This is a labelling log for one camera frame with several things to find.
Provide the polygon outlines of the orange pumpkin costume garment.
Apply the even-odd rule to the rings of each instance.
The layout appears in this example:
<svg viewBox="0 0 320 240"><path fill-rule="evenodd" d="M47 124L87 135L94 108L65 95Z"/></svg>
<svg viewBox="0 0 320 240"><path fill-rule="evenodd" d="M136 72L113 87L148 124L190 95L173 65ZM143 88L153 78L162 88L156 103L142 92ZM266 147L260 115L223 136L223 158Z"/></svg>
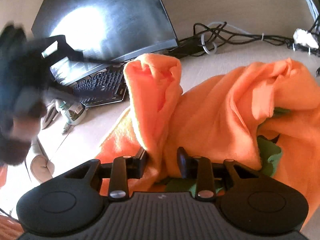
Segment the orange pumpkin costume garment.
<svg viewBox="0 0 320 240"><path fill-rule="evenodd" d="M300 62L255 62L217 75L184 92L181 63L144 54L124 67L130 106L101 145L97 158L112 162L149 154L141 180L129 191L160 188L178 178L176 151L220 163L234 159L298 190L319 207L319 85Z"/></svg>

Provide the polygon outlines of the green lid glass jar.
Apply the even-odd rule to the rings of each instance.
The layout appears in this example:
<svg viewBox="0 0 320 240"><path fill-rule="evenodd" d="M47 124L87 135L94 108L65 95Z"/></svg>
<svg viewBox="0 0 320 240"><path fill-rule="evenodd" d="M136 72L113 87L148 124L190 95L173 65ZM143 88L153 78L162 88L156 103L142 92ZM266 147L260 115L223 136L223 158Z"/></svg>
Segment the green lid glass jar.
<svg viewBox="0 0 320 240"><path fill-rule="evenodd" d="M80 124L87 113L86 107L80 102L70 104L62 100L55 100L55 107L72 126Z"/></svg>

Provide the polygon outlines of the black mechanical keyboard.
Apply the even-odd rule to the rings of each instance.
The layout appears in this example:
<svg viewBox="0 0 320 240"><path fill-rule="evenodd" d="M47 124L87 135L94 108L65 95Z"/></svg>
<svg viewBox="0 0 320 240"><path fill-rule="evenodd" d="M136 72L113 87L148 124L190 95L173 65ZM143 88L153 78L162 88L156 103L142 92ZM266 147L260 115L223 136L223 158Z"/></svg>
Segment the black mechanical keyboard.
<svg viewBox="0 0 320 240"><path fill-rule="evenodd" d="M108 67L73 87L74 94L87 108L122 102L127 86L123 73L124 67Z"/></svg>

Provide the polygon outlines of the black curved monitor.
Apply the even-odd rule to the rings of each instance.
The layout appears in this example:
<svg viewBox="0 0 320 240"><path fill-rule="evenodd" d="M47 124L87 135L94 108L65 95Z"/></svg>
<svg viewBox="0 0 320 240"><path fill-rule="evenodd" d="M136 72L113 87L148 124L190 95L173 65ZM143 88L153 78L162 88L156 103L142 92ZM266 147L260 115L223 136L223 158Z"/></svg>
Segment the black curved monitor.
<svg viewBox="0 0 320 240"><path fill-rule="evenodd" d="M73 49L104 60L177 45L161 0L43 0L31 30L35 37L65 35Z"/></svg>

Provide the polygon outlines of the white crumpled tissue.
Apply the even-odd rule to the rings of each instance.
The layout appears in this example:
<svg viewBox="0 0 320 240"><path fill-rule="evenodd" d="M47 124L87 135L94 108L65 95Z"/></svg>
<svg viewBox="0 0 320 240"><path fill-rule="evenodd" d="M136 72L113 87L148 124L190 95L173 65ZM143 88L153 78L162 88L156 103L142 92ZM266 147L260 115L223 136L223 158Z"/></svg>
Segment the white crumpled tissue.
<svg viewBox="0 0 320 240"><path fill-rule="evenodd" d="M310 49L319 48L316 35L300 28L296 29L296 31L294 32L293 40L295 44L300 44Z"/></svg>

